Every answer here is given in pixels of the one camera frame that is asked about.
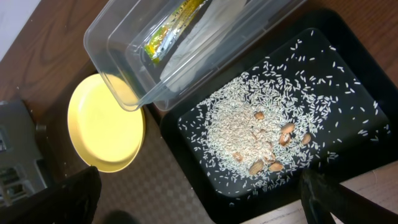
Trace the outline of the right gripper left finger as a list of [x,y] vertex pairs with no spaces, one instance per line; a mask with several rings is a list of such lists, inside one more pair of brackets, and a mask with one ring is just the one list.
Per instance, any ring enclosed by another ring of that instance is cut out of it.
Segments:
[[91,223],[101,193],[100,173],[90,166],[21,202],[1,209],[1,223]]

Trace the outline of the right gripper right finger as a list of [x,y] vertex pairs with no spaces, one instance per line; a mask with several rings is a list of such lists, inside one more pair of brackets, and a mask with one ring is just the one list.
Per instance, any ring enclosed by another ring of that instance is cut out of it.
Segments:
[[299,186],[308,223],[397,223],[396,213],[313,170],[303,170]]

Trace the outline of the green yellow snack wrapper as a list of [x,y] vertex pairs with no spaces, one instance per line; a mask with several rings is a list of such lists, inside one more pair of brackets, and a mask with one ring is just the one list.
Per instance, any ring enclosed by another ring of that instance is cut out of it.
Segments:
[[186,0],[150,35],[144,46],[150,60],[158,64],[172,48],[206,0]]

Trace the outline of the rice and nuts pile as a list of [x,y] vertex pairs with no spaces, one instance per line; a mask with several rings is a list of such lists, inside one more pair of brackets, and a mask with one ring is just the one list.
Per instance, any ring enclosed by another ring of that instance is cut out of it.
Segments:
[[179,117],[214,191],[251,198],[344,147],[392,136],[379,103],[317,29],[306,29]]

